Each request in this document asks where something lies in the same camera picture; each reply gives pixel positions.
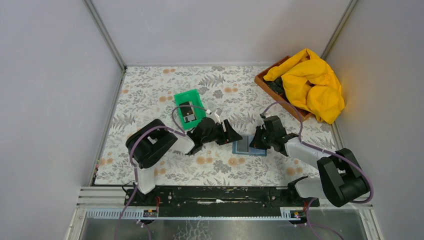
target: white wall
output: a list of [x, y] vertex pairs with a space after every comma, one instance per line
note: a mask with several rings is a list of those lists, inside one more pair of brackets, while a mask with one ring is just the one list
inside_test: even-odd
[[273, 64], [320, 55], [349, 0], [94, 0], [128, 65]]
[[336, 123], [375, 186], [387, 240], [423, 239], [424, 1], [361, 1], [328, 59], [346, 108]]
[[0, 1], [0, 79], [0, 239], [63, 239], [120, 70], [83, 1]]

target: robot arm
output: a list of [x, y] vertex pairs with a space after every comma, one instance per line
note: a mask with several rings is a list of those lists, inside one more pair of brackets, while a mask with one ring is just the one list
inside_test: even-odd
[[[221, 109], [214, 112], [207, 111], [209, 117], [204, 117], [195, 128], [187, 134], [174, 134], [166, 129], [160, 128], [147, 134], [135, 148], [133, 158], [138, 164], [136, 168], [139, 178], [138, 190], [142, 194], [148, 194], [155, 186], [154, 165], [162, 158], [168, 150], [178, 151], [186, 155], [194, 155], [203, 148], [203, 144], [215, 141], [218, 145], [224, 145], [242, 139], [230, 125], [227, 119], [221, 121]], [[128, 138], [125, 145], [129, 151], [136, 141], [150, 129], [165, 124], [155, 119], [142, 129]]]
[[[319, 171], [320, 177], [306, 176], [289, 183], [288, 186], [294, 188], [298, 197], [327, 198], [334, 206], [341, 207], [370, 191], [367, 181], [352, 166], [324, 151], [302, 144], [297, 134], [286, 133], [277, 116], [261, 117], [264, 124], [256, 127], [250, 147], [263, 150], [273, 147], [286, 157], [300, 159]], [[343, 148], [336, 153], [360, 168], [349, 149]]]

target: green plastic box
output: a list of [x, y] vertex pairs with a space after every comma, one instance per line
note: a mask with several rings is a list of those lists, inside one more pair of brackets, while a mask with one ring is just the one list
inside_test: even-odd
[[[175, 99], [175, 103], [177, 106], [179, 106], [180, 104], [189, 102], [190, 103], [189, 105], [203, 108], [203, 104], [202, 104], [202, 101], [200, 100], [200, 95], [197, 89], [175, 94], [173, 98]], [[199, 108], [193, 108], [193, 109], [194, 109], [194, 115], [196, 120], [186, 122], [183, 116], [183, 112], [181, 111], [181, 107], [178, 108], [179, 119], [182, 122], [182, 128], [185, 130], [196, 127], [200, 123], [202, 118], [206, 117], [206, 113], [202, 109], [199, 109]]]

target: cable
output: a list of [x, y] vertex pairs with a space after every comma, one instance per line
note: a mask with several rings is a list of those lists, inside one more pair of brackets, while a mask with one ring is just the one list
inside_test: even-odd
[[130, 205], [131, 201], [133, 200], [134, 196], [136, 195], [137, 192], [137, 187], [139, 185], [139, 175], [137, 172], [137, 168], [139, 167], [138, 164], [133, 162], [133, 155], [134, 155], [134, 151], [136, 150], [137, 145], [141, 142], [141, 140], [143, 138], [145, 138], [148, 134], [150, 134], [151, 132], [157, 130], [157, 129], [166, 129], [172, 133], [181, 135], [181, 136], [185, 136], [184, 133], [179, 132], [179, 131], [175, 131], [174, 129], [168, 127], [168, 126], [164, 126], [164, 125], [160, 125], [160, 126], [154, 126], [152, 128], [150, 128], [149, 130], [147, 130], [145, 133], [143, 133], [138, 139], [137, 141], [135, 141], [134, 145], [131, 148], [131, 151], [129, 152], [129, 163], [134, 167], [134, 177], [135, 177], [135, 187], [134, 191], [132, 192], [131, 196], [129, 197], [128, 201], [126, 202], [125, 206], [123, 207], [121, 213], [119, 214], [119, 218], [118, 218], [118, 222], [116, 224], [116, 228], [115, 228], [115, 233], [114, 233], [114, 239], [117, 240], [118, 239], [118, 230], [119, 230], [119, 226], [120, 226], [120, 222], [122, 219], [122, 216], [125, 213], [125, 210], [128, 208], [128, 206]]
[[175, 121], [175, 117], [174, 117], [174, 112], [175, 112], [175, 110], [177, 110], [177, 109], [180, 109], [180, 108], [185, 108], [185, 107], [191, 107], [191, 108], [195, 108], [195, 109], [201, 109], [201, 110], [203, 110], [203, 111], [207, 111], [204, 107], [201, 107], [201, 106], [195, 106], [195, 105], [180, 105], [180, 106], [177, 106], [177, 107], [175, 107], [173, 110], [172, 110], [172, 112], [171, 112], [171, 117], [172, 117], [172, 121], [173, 121], [173, 123], [181, 130], [181, 132], [183, 133], [183, 137], [185, 137], [186, 136], [186, 132], [184, 131], [184, 129], [177, 123], [177, 121]]
[[128, 191], [124, 187], [127, 186], [128, 184], [130, 184], [131, 182], [134, 182], [134, 180], [131, 180], [131, 181], [125, 183], [124, 185], [120, 186], [122, 188], [122, 190], [125, 192], [126, 195], [128, 195]]
[[274, 104], [286, 104], [286, 105], [292, 107], [296, 111], [297, 116], [299, 117], [299, 122], [300, 122], [300, 131], [299, 131], [299, 134], [298, 135], [299, 135], [299, 141], [300, 141], [301, 144], [303, 144], [305, 146], [308, 146], [310, 148], [313, 148], [315, 150], [318, 150], [320, 152], [323, 152], [323, 153], [326, 153], [326, 154], [330, 154], [330, 155], [332, 155], [332, 156], [334, 156], [336, 158], [339, 158], [339, 159], [343, 160], [344, 162], [346, 162], [347, 164], [349, 164], [350, 166], [352, 166], [354, 169], [356, 169], [363, 176], [363, 178], [365, 179], [365, 181], [369, 185], [369, 196], [365, 200], [362, 200], [362, 201], [353, 200], [353, 201], [351, 201], [351, 203], [354, 203], [354, 204], [366, 204], [369, 201], [371, 201], [371, 199], [373, 199], [373, 197], [374, 197], [374, 186], [371, 183], [370, 178], [365, 174], [365, 172], [360, 167], [358, 167], [356, 164], [354, 164], [353, 162], [351, 162], [349, 159], [347, 159], [344, 156], [341, 156], [341, 155], [339, 155], [339, 154], [337, 154], [335, 152], [329, 151], [329, 150], [324, 149], [324, 148], [321, 148], [319, 146], [315, 146], [315, 145], [312, 145], [310, 143], [304, 142], [302, 140], [302, 130], [303, 130], [303, 127], [304, 127], [303, 121], [302, 121], [302, 115], [297, 110], [297, 108], [295, 106], [293, 106], [290, 103], [285, 102], [285, 101], [276, 101], [276, 102], [271, 103], [267, 108], [265, 108], [265, 110], [263, 111], [263, 114], [265, 114]]
[[135, 178], [135, 186], [136, 186], [136, 188], [134, 188], [134, 191], [132, 192], [132, 194], [131, 194], [131, 196], [129, 197], [129, 199], [128, 199], [128, 201], [126, 202], [126, 204], [125, 204], [125, 206], [123, 207], [123, 209], [122, 209], [122, 211], [121, 211], [121, 213], [119, 214], [119, 218], [118, 218], [118, 222], [117, 222], [117, 224], [116, 224], [116, 228], [115, 228], [115, 232], [114, 232], [114, 239], [115, 240], [117, 240], [117, 238], [118, 238], [118, 231], [119, 231], [119, 226], [120, 226], [120, 222], [121, 222], [121, 219], [122, 219], [122, 216], [124, 215], [124, 213], [125, 213], [125, 210], [128, 208], [128, 206], [130, 205], [130, 203], [131, 203], [131, 201], [133, 200], [133, 198], [134, 198], [134, 196], [136, 195], [136, 192], [137, 192], [137, 187], [138, 187], [138, 184], [139, 184], [139, 175], [138, 175], [138, 172], [137, 172], [137, 168], [139, 167], [138, 166], [138, 164], [136, 164], [136, 163], [134, 163], [133, 162], [133, 155], [134, 155], [134, 151], [136, 150], [136, 147], [137, 147], [137, 145], [141, 142], [141, 140], [143, 139], [143, 138], [145, 138], [149, 133], [151, 133], [151, 132], [153, 132], [154, 130], [157, 130], [157, 129], [166, 129], [166, 130], [168, 130], [168, 131], [170, 131], [170, 132], [173, 132], [173, 133], [175, 133], [175, 134], [178, 134], [178, 135], [180, 135], [180, 136], [182, 136], [182, 137], [185, 137], [186, 136], [186, 133], [185, 133], [185, 131], [184, 131], [184, 129], [180, 126], [180, 125], [178, 125], [178, 123], [177, 123], [177, 121], [175, 121], [175, 118], [174, 118], [174, 112], [175, 112], [175, 110], [177, 110], [177, 109], [179, 109], [179, 108], [184, 108], [184, 107], [191, 107], [191, 108], [197, 108], [197, 109], [201, 109], [201, 110], [203, 110], [203, 111], [207, 111], [205, 108], [203, 108], [203, 107], [200, 107], [200, 106], [194, 106], [194, 105], [180, 105], [180, 106], [177, 106], [177, 107], [175, 107], [173, 110], [172, 110], [172, 112], [171, 112], [171, 116], [172, 116], [172, 121], [173, 121], [173, 123], [181, 130], [181, 132], [179, 132], [179, 131], [176, 131], [176, 130], [174, 130], [174, 129], [172, 129], [172, 128], [170, 128], [170, 127], [168, 127], [168, 126], [164, 126], [164, 125], [160, 125], [160, 126], [155, 126], [155, 127], [152, 127], [152, 128], [150, 128], [149, 130], [147, 130], [145, 133], [143, 133], [138, 139], [137, 139], [137, 141], [135, 141], [135, 143], [134, 143], [134, 145], [132, 146], [132, 148], [131, 148], [131, 151], [129, 152], [129, 163], [134, 167], [134, 178]]
[[303, 202], [303, 212], [305, 212], [305, 213], [306, 213], [306, 208], [308, 208], [308, 202], [304, 201]]
[[332, 229], [331, 227], [328, 227], [328, 226], [325, 226], [325, 225], [321, 225], [321, 224], [311, 223], [311, 222], [310, 222], [310, 220], [309, 220], [309, 209], [310, 209], [310, 207], [311, 207], [312, 203], [313, 203], [316, 199], [317, 199], [316, 197], [312, 198], [312, 199], [310, 200], [310, 202], [308, 203], [307, 208], [306, 208], [306, 222], [307, 222], [307, 225], [309, 226], [310, 230], [312, 231], [312, 233], [313, 233], [313, 234], [315, 234], [315, 236], [316, 236], [319, 240], [323, 240], [323, 239], [322, 239], [322, 238], [318, 235], [318, 233], [316, 233], [316, 232], [315, 232], [315, 230], [314, 230], [314, 228], [313, 228], [313, 227], [318, 227], [318, 228], [322, 228], [322, 229], [327, 229], [327, 230], [329, 230], [329, 231], [331, 231], [331, 232], [335, 233], [337, 236], [339, 236], [341, 240], [345, 240], [345, 238], [344, 238], [344, 237], [343, 237], [343, 236], [342, 236], [339, 232], [337, 232], [336, 230]]
[[148, 233], [148, 240], [152, 240], [152, 232], [150, 231], [150, 228], [147, 226], [147, 224], [141, 222], [140, 220], [137, 220], [135, 224], [141, 224], [141, 227], [146, 227]]
[[159, 208], [159, 204], [161, 203], [161, 197], [157, 196], [156, 197], [156, 217], [159, 217], [159, 212], [158, 212], [158, 208]]

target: floral tablecloth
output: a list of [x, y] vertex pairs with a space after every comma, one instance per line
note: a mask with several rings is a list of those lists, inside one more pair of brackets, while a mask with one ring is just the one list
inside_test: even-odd
[[[177, 129], [171, 119], [174, 95], [197, 89], [205, 108], [223, 110], [240, 134], [254, 134], [263, 124], [259, 116], [274, 100], [254, 83], [260, 66], [129, 67], [124, 78], [105, 147], [98, 163], [96, 185], [121, 185], [134, 180], [125, 142], [129, 136], [158, 118]], [[280, 105], [267, 113], [278, 115], [288, 133], [299, 131], [299, 122]], [[303, 139], [334, 149], [331, 127], [310, 117]], [[168, 151], [154, 166], [157, 185], [286, 186], [302, 175], [318, 176], [318, 170], [301, 160], [274, 150], [268, 156], [237, 155], [232, 143], [210, 142], [202, 151], [187, 156]]]

